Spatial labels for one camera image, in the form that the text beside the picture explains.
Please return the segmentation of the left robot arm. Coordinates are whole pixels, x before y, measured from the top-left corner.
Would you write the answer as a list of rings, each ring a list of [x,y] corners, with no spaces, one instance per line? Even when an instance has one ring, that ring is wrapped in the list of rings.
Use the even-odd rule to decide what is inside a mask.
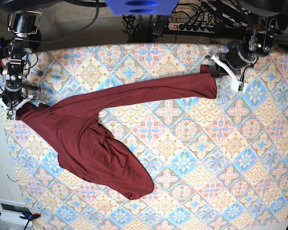
[[[212,55],[210,58],[218,65],[219,76],[226,73],[240,73],[242,68],[251,67],[259,57],[271,52],[275,36],[281,42],[288,40],[281,33],[282,23],[288,23],[287,0],[232,0],[228,6],[222,0],[204,1],[204,8],[219,19],[223,25],[234,31],[244,31],[242,42],[231,41],[228,51]]]

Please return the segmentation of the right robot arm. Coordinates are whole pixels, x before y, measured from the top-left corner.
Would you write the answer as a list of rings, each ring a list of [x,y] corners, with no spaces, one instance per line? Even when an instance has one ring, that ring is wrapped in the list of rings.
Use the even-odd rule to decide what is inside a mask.
[[[25,98],[22,89],[39,90],[39,87],[26,85],[23,81],[32,68],[29,55],[36,51],[33,46],[43,43],[38,29],[43,9],[58,2],[58,0],[0,0],[0,8],[8,14],[8,30],[14,34],[14,39],[7,48],[10,62],[2,70],[2,74],[6,76],[6,83],[4,92],[0,94],[0,104],[9,115],[33,99],[33,96]]]

